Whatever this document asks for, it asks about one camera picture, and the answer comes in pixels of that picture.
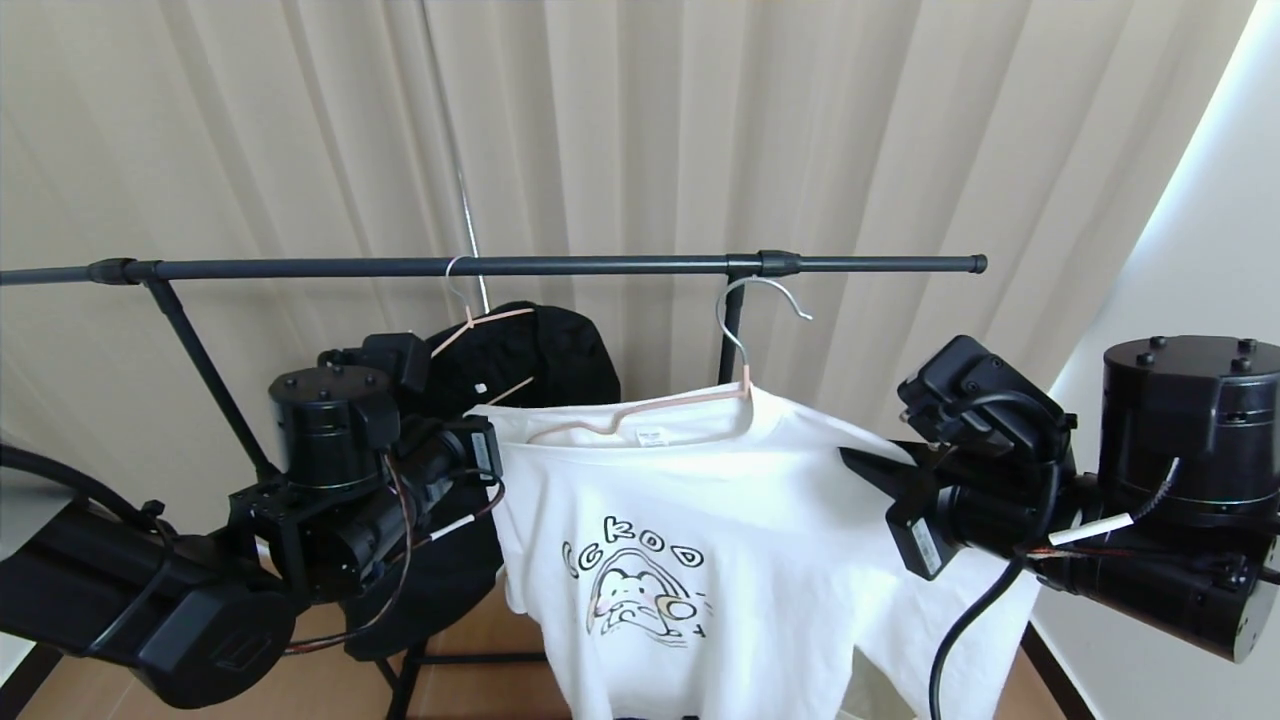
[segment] pink hanger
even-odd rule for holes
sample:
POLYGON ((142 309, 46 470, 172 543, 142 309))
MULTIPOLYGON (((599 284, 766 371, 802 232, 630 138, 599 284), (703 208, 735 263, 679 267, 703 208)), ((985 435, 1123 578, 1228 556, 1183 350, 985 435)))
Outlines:
MULTIPOLYGON (((449 260, 449 264, 444 266, 444 284, 445 284, 445 287, 449 288, 449 292, 452 292, 453 295, 457 295, 458 300, 462 301, 462 309, 466 313, 467 319, 466 319, 466 322, 462 323, 462 327, 460 327, 458 329, 453 331, 453 334, 451 334, 449 337, 444 338, 444 342, 442 342, 440 345, 435 346, 435 350, 431 351, 431 357, 435 357, 436 355, 439 355, 440 352, 443 352, 445 347, 453 345, 453 341, 456 341, 460 337, 462 337, 462 333, 470 331, 471 328, 474 328, 474 327, 476 327, 479 324, 492 323, 493 320, 500 320, 503 318, 515 318, 516 315, 525 315, 525 314, 529 314, 529 313, 534 311, 532 307, 522 307, 520 310, 508 310, 507 313, 498 313, 497 315, 481 315, 480 318, 472 318, 471 316, 471 304, 467 302, 466 296, 462 295, 461 292, 458 292, 458 288, 453 287, 453 284, 449 282, 449 273, 453 270, 453 264, 457 263, 458 260, 461 260, 462 258, 467 258, 467 255, 460 255, 460 256, 454 258, 453 260, 449 260)), ((488 405, 497 405, 499 401, 506 400, 507 396, 509 396, 511 393, 516 392, 517 389, 527 386, 531 382, 534 382, 532 377, 525 378, 524 380, 516 383, 515 386, 512 386, 511 388, 508 388, 506 392, 503 392, 498 397, 494 397, 493 400, 486 401, 486 404, 488 405)))
POLYGON ((721 332, 724 333, 724 337, 727 337, 730 340, 730 342, 732 342, 733 346, 737 347, 739 354, 742 355, 742 380, 739 383, 737 389, 728 389, 728 391, 713 392, 713 393, 708 393, 708 395, 699 395, 696 397, 677 397, 677 398, 672 398, 672 400, 655 400, 653 402, 644 402, 644 404, 636 405, 634 407, 627 407, 626 410, 618 410, 617 413, 613 414, 613 419, 609 421, 609 424, 605 425, 605 427, 603 427, 603 428, 598 428, 598 427, 591 425, 589 423, 582 423, 582 421, 575 420, 572 423, 564 423, 562 425, 554 425, 554 427, 548 428, 545 430, 536 432, 532 436, 530 436, 526 442, 531 443, 531 442, 536 441, 540 437, 549 436, 552 433, 558 433, 558 432, 562 432, 562 430, 571 430, 571 429, 575 429, 575 428, 581 428, 584 430, 590 430, 590 432, 593 432, 595 434, 600 434, 600 436, 612 436, 613 433, 618 432, 618 428, 622 425, 622 420, 630 418, 631 415, 635 415, 636 413, 644 413, 645 410, 660 410, 663 407, 678 407, 681 405, 695 405, 698 402, 710 402, 713 400, 735 400, 735 398, 741 398, 741 400, 750 401, 751 400, 751 365, 750 365, 750 363, 748 360, 748 356, 746 356, 746 346, 742 345, 742 341, 740 341, 737 338, 737 336, 735 336, 733 333, 730 332, 728 325, 724 324, 724 316, 723 316, 723 311, 722 311, 722 307, 724 305, 724 299, 728 296, 730 291, 732 291, 736 287, 748 284, 748 283, 764 283, 764 284, 773 286, 780 292, 782 292, 783 296, 786 296, 787 301, 791 302, 791 309, 795 310, 796 315, 799 315, 800 318, 803 318, 805 320, 812 320, 813 319, 813 315, 805 313, 800 307, 800 302, 797 302, 796 299, 795 299, 795 296, 791 295, 791 291, 788 291, 786 287, 782 286, 782 283, 780 283, 777 281, 772 281, 769 278, 759 278, 759 277, 754 277, 753 275, 753 277, 741 278, 741 279, 737 279, 737 281, 733 281, 733 282, 728 283, 728 286, 724 287, 724 292, 719 293, 719 297, 716 299, 716 322, 719 323, 721 332))

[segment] black baseboard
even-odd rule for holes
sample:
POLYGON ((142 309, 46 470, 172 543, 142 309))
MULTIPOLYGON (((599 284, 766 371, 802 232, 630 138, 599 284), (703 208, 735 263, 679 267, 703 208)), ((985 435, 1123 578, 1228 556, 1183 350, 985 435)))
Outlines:
POLYGON ((1023 633, 1023 652, 1027 653, 1027 659, 1032 661, 1032 666, 1044 680, 1044 685, 1053 694, 1057 706, 1062 708, 1066 720, 1097 720, 1084 702, 1084 697, 1080 696, 1080 691, 1075 688, 1075 684, 1066 676, 1066 671, 1062 670, 1062 665, 1044 644, 1044 638, 1039 637, 1030 623, 1027 624, 1027 632, 1023 633))
POLYGON ((46 644, 31 648, 4 685, 0 685, 0 720, 17 720, 61 659, 63 653, 46 644))

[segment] white t-shirt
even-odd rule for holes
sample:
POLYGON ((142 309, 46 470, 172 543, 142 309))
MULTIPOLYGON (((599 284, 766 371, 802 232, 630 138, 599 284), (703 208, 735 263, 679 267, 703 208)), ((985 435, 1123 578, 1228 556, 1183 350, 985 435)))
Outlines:
MULTIPOLYGON (((758 387, 526 442, 631 405, 474 410, 502 450, 507 602, 541 625, 573 716, 827 720, 855 648, 928 716, 938 642, 1004 561, 965 551, 932 583, 902 568, 890 498, 837 447, 905 452, 758 387)), ((951 652, 948 720, 995 712, 1037 587, 1021 578, 951 652)))

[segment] black clothes rack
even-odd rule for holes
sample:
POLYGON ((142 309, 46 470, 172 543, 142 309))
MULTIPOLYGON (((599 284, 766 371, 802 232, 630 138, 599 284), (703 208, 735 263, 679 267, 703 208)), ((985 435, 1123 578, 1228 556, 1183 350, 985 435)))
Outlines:
MULTIPOLYGON (((72 268, 38 268, 0 272, 0 287, 92 282, 110 286, 142 284, 151 292, 160 311, 169 319, 179 342, 196 365, 200 378, 221 410, 259 479, 273 478, 271 465, 253 437, 244 415, 223 382, 196 328, 183 310, 173 281, 248 279, 248 278, 396 278, 444 277, 452 258, 361 258, 287 260, 136 260, 115 258, 72 268)), ((805 258, 782 250, 762 250, 733 255, 599 255, 470 258, 453 263, 449 275, 726 275, 727 282, 759 275, 780 278, 800 273, 982 273, 984 255, 948 258, 805 258)), ((724 325, 737 333, 742 318, 744 288, 730 291, 724 301, 724 325)), ((726 337, 721 343, 718 383, 733 377, 735 347, 726 337)), ((428 655, 426 642, 410 647, 399 674, 387 660, 375 661, 392 687, 388 720, 403 720, 413 696, 417 674, 424 665, 463 665, 489 662, 545 662, 541 652, 428 655)))

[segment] curtain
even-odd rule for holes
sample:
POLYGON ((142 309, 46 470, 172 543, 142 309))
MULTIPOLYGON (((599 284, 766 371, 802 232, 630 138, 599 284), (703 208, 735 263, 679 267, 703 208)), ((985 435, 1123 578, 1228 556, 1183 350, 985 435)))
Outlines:
MULTIPOLYGON (((902 436, 897 382, 957 333, 1052 382, 1251 9, 8 1, 0 263, 456 256, 460 179, 483 255, 986 252, 785 279, 812 323, 748 290, 762 387, 902 436)), ((486 287, 591 316, 631 398, 713 382, 723 278, 486 287)), ((276 459, 275 375, 462 316, 433 278, 177 290, 276 459)), ((0 318, 0 428, 184 530, 224 520, 250 465, 145 290, 5 288, 0 318)))

